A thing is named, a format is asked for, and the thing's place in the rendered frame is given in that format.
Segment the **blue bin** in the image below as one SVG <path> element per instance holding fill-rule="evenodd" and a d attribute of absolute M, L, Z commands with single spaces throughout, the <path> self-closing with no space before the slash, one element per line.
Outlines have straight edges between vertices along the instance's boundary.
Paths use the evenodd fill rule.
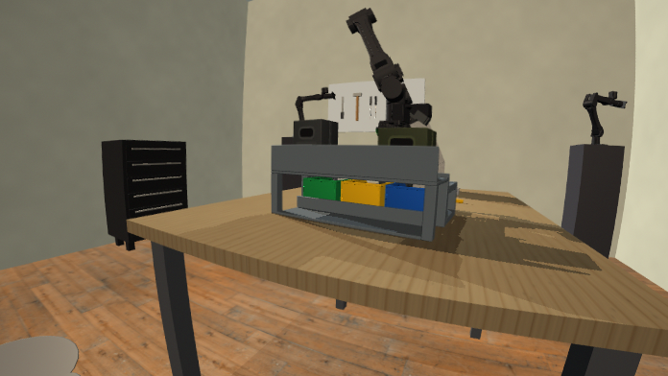
<path fill-rule="evenodd" d="M 385 207 L 423 211 L 424 188 L 405 183 L 385 185 Z"/>

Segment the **olive green tool case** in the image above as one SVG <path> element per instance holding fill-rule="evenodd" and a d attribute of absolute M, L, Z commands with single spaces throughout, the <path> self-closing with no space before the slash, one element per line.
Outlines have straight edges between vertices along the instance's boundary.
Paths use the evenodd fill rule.
<path fill-rule="evenodd" d="M 378 145 L 433 146 L 437 133 L 428 128 L 379 128 Z"/>

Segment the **green open bin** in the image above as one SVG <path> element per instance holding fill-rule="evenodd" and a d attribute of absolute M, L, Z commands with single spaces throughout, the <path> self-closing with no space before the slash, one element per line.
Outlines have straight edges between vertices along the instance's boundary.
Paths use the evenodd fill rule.
<path fill-rule="evenodd" d="M 341 181 L 333 180 L 332 177 L 305 177 L 303 179 L 303 196 L 341 201 Z"/>

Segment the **yellow open bin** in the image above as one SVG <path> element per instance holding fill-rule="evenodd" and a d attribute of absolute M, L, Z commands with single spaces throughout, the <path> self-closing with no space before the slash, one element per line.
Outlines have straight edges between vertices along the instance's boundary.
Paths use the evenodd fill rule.
<path fill-rule="evenodd" d="M 367 183 L 366 180 L 343 180 L 341 181 L 341 201 L 363 203 L 370 205 L 385 205 L 385 185 Z"/>

